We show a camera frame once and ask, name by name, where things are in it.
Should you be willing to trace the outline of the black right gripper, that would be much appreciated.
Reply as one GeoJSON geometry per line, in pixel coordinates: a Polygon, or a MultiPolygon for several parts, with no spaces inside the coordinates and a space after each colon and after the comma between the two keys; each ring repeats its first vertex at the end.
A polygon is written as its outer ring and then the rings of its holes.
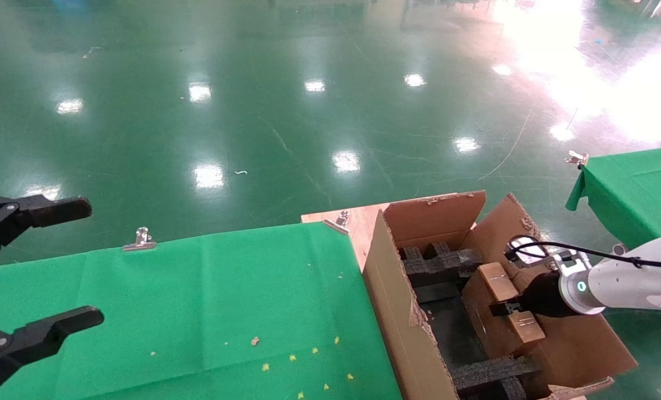
{"type": "Polygon", "coordinates": [[[559,271],[551,271],[536,276],[521,293],[518,299],[506,299],[489,305],[494,317],[510,316],[514,312],[529,311],[547,317],[567,317],[568,304],[560,293],[559,271]]]}

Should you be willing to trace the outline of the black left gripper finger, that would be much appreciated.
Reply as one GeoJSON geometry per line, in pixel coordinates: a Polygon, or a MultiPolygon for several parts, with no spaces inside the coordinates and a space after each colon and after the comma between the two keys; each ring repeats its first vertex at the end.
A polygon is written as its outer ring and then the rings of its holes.
{"type": "Polygon", "coordinates": [[[91,215],[91,203],[86,197],[59,200],[50,200],[42,194],[0,197],[0,250],[30,228],[54,226],[91,215]]]}
{"type": "Polygon", "coordinates": [[[0,330],[0,387],[21,368],[58,354],[68,336],[104,320],[97,307],[79,307],[27,323],[11,334],[0,330]]]}

